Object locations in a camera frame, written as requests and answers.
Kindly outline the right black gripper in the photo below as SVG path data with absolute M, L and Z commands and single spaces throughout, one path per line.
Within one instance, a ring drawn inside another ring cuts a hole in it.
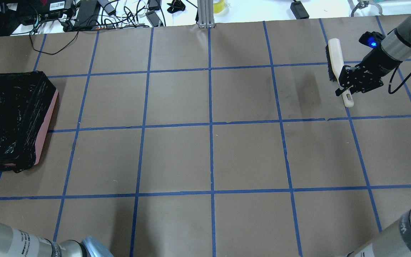
M 367 93 L 383 86 L 382 78 L 397 68 L 402 61 L 391 57 L 382 48 L 372 49 L 356 66 L 344 65 L 339 74 L 336 96 L 345 91 L 350 94 Z

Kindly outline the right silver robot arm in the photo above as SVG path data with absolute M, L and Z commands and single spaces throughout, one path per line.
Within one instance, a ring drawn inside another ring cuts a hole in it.
M 352 94 L 382 87 L 381 79 L 411 56 L 411 15 L 386 36 L 367 31 L 359 42 L 371 51 L 354 67 L 344 64 L 339 39 L 330 39 L 326 46 L 329 78 L 338 83 L 335 94 L 345 107 L 354 105 Z M 348 256 L 411 257 L 411 209 Z

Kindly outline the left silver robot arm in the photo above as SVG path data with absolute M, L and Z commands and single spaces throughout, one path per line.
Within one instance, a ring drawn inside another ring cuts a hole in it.
M 51 241 L 0 223 L 0 257 L 112 257 L 96 238 Z

